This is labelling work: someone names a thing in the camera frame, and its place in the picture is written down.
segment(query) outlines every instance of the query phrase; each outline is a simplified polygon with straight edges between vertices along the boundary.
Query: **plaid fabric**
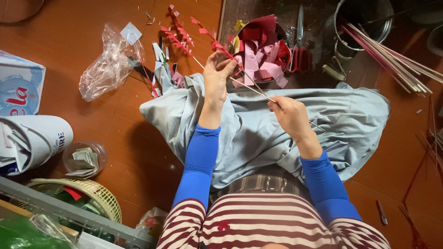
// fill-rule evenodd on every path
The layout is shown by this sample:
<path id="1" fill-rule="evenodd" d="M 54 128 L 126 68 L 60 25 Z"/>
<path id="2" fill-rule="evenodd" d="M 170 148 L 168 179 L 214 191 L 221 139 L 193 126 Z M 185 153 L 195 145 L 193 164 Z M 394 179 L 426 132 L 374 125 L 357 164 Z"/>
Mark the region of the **plaid fabric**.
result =
<path id="1" fill-rule="evenodd" d="M 266 166 L 253 175 L 235 180 L 227 187 L 210 194 L 209 200 L 214 203 L 227 194 L 254 192 L 293 194 L 312 202 L 308 189 L 291 173 L 276 164 Z"/>

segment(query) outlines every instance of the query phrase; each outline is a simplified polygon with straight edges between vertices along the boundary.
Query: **blue arm sleeve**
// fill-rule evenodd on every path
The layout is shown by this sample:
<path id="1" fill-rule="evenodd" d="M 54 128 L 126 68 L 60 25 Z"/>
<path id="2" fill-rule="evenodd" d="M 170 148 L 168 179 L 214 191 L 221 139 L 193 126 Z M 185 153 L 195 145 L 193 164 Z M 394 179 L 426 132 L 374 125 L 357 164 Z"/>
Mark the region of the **blue arm sleeve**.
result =
<path id="1" fill-rule="evenodd" d="M 345 186 L 326 151 L 318 159 L 306 160 L 300 157 L 300 160 L 314 207 L 326 224 L 337 218 L 362 220 L 354 205 L 349 202 Z"/>
<path id="2" fill-rule="evenodd" d="M 208 208 L 209 187 L 218 152 L 218 135 L 215 130 L 197 125 L 186 152 L 182 180 L 172 206 L 184 199 L 194 198 Z"/>

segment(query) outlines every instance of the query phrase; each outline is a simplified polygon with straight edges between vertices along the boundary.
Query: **clear plastic container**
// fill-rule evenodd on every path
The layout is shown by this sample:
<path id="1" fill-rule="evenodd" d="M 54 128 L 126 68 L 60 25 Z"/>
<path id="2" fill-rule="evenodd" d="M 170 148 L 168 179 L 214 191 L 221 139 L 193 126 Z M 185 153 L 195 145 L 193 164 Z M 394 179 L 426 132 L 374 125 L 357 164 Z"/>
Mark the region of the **clear plastic container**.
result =
<path id="1" fill-rule="evenodd" d="M 91 148 L 94 153 L 97 153 L 97 160 L 98 160 L 97 172 L 87 177 L 77 177 L 77 176 L 68 176 L 68 175 L 66 177 L 76 178 L 76 179 L 88 179 L 97 175 L 100 171 L 102 171 L 106 167 L 106 164 L 108 163 L 108 154 L 106 153 L 105 148 L 103 148 L 103 145 L 94 141 L 75 142 L 72 143 L 68 148 L 66 148 L 63 151 L 63 164 L 65 165 L 65 168 L 68 171 L 67 173 L 71 173 L 77 170 L 70 163 L 68 163 L 68 160 L 74 159 L 72 157 L 72 153 L 76 152 L 77 149 L 82 149 L 82 148 Z"/>

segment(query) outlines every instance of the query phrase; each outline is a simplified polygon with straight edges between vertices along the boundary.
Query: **green plastic bag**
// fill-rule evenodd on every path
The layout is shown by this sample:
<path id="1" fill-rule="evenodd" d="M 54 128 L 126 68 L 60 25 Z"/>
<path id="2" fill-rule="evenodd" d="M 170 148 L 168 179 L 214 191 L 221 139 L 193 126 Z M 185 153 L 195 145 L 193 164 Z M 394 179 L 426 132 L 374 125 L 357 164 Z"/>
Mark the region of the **green plastic bag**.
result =
<path id="1" fill-rule="evenodd" d="M 0 220 L 0 249 L 70 249 L 67 241 L 45 235 L 22 215 Z"/>

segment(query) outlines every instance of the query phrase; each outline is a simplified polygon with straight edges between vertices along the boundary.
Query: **cardboard box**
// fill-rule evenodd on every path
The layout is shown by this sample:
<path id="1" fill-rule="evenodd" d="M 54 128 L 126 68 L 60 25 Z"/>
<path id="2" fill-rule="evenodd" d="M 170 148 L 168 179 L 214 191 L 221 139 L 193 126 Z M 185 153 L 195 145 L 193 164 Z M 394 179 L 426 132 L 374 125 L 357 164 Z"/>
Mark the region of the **cardboard box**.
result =
<path id="1" fill-rule="evenodd" d="M 0 50 L 0 116 L 39 111 L 46 67 Z"/>

